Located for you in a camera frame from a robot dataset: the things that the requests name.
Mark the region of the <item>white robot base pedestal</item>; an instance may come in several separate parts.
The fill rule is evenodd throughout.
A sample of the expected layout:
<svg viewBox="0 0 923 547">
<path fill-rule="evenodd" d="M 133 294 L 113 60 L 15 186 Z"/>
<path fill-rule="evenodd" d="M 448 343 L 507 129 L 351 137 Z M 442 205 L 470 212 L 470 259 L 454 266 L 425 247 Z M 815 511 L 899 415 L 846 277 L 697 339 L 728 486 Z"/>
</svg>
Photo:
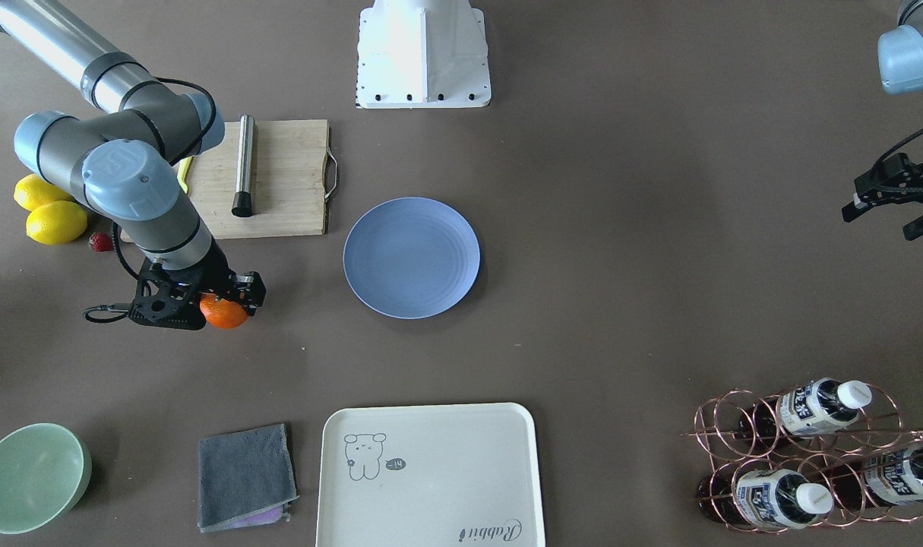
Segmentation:
<svg viewBox="0 0 923 547">
<path fill-rule="evenodd" d="M 468 1 L 375 1 L 360 11 L 355 105 L 462 109 L 492 101 L 485 15 Z"/>
</svg>

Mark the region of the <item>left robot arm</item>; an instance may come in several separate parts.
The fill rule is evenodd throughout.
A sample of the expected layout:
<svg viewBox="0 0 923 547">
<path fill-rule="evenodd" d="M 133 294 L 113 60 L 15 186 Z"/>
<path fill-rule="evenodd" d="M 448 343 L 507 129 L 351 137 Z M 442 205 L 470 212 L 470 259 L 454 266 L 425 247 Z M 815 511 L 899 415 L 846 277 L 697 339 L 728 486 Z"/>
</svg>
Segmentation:
<svg viewBox="0 0 923 547">
<path fill-rule="evenodd" d="M 879 76 L 885 93 L 891 96 L 923 91 L 923 1 L 903 1 L 896 28 L 877 42 Z M 923 128 L 903 138 L 882 153 L 870 169 L 854 181 L 852 201 L 841 215 L 850 223 L 871 209 L 888 204 L 923 204 L 923 162 L 913 163 L 899 151 L 923 135 Z M 902 228 L 905 240 L 923 236 L 923 214 Z"/>
</svg>

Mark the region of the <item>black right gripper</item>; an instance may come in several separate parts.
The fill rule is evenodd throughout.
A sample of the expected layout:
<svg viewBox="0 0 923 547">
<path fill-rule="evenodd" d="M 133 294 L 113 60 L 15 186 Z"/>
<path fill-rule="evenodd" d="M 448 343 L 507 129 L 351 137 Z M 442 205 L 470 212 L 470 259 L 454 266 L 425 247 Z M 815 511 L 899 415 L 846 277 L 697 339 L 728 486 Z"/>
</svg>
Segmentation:
<svg viewBox="0 0 923 547">
<path fill-rule="evenodd" d="M 239 276 L 229 269 L 224 252 L 212 243 L 203 260 L 187 269 L 166 270 L 145 259 L 128 317 L 142 326 L 198 331 L 207 325 L 198 308 L 204 293 L 238 302 L 254 316 L 264 304 L 267 288 L 257 271 Z"/>
</svg>

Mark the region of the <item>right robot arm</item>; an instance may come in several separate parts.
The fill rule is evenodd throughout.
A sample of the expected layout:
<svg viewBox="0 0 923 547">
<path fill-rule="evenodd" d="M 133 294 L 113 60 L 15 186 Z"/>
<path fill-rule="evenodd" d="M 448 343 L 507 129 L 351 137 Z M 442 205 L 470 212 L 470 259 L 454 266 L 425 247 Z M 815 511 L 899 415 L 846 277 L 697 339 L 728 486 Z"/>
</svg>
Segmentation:
<svg viewBox="0 0 923 547">
<path fill-rule="evenodd" d="M 58 1 L 0 1 L 0 32 L 103 111 L 92 120 L 34 113 L 14 133 L 14 152 L 30 171 L 110 219 L 112 242 L 126 232 L 143 253 L 134 298 L 89 308 L 85 318 L 198 330 L 207 323 L 205 297 L 254 316 L 266 295 L 262 277 L 229 267 L 174 169 L 224 138 L 210 94 L 198 86 L 174 93 L 169 79 L 151 75 Z"/>
</svg>

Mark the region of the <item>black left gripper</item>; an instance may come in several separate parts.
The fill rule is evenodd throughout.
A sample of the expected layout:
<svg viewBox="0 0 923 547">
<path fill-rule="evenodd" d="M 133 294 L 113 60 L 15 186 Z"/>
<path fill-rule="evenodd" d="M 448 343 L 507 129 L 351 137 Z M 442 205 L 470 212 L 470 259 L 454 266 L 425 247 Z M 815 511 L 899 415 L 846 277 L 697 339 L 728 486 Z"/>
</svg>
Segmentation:
<svg viewBox="0 0 923 547">
<path fill-rule="evenodd" d="M 905 153 L 895 153 L 875 163 L 854 181 L 857 200 L 841 208 L 844 222 L 850 223 L 882 204 L 923 203 L 923 163 L 910 162 Z M 923 236 L 923 215 L 902 228 L 905 240 Z"/>
</svg>

